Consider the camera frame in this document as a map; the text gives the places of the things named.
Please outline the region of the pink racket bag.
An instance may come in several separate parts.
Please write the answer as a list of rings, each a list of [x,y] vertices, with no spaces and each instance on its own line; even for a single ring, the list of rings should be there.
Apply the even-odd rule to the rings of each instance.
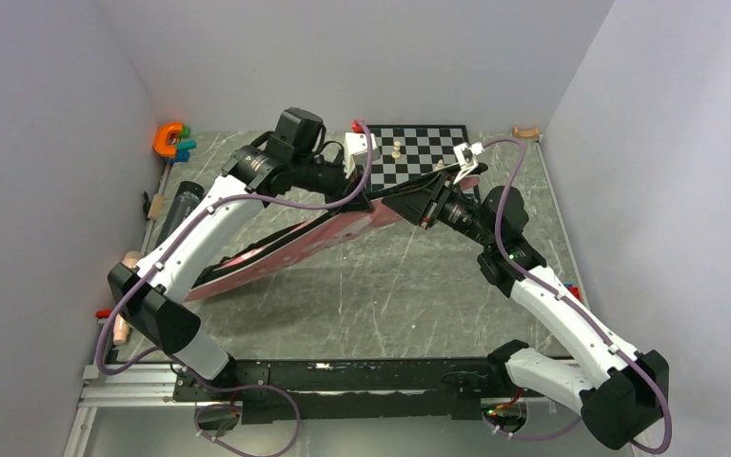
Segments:
[[[348,204],[277,230],[240,252],[204,268],[185,301],[207,299],[231,291],[296,265],[324,249],[395,224],[403,216],[387,206],[385,199],[394,199],[402,193],[431,185],[437,178],[449,178],[458,171],[456,165],[445,166],[400,185],[373,192],[368,195],[368,204]]]

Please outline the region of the black shuttlecock tube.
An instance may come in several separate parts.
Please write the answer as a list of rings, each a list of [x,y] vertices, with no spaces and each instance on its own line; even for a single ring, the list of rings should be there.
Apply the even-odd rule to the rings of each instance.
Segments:
[[[206,190],[193,181],[182,181],[169,206],[166,218],[161,225],[155,247],[158,248],[168,237],[187,219],[194,209],[201,203]]]

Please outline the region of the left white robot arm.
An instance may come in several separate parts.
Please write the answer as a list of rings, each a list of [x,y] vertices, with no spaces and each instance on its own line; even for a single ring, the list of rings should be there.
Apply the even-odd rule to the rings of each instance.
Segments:
[[[324,121],[297,108],[284,110],[275,129],[231,153],[206,196],[153,252],[135,267],[119,263],[109,273],[116,305],[108,321],[122,316],[155,348],[198,376],[198,388],[221,400],[238,385],[237,362],[182,304],[198,276],[225,242],[269,206],[304,209],[284,200],[292,188],[323,194],[331,210],[357,198],[372,172],[375,139],[359,121],[358,145],[365,167],[321,157]]]

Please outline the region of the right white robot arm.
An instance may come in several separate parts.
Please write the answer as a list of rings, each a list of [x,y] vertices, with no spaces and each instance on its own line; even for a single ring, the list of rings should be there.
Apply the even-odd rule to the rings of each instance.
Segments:
[[[574,411],[610,449],[635,444],[638,435],[663,421],[664,441],[653,451],[665,452],[672,438],[667,361],[656,350],[643,352],[628,343],[564,285],[524,237],[529,217],[518,189],[497,186],[477,201],[438,172],[392,189],[383,203],[420,228],[442,223],[481,245],[477,262],[485,280],[544,324],[576,363],[514,340],[487,357],[492,391],[508,395],[521,387],[540,393]]]

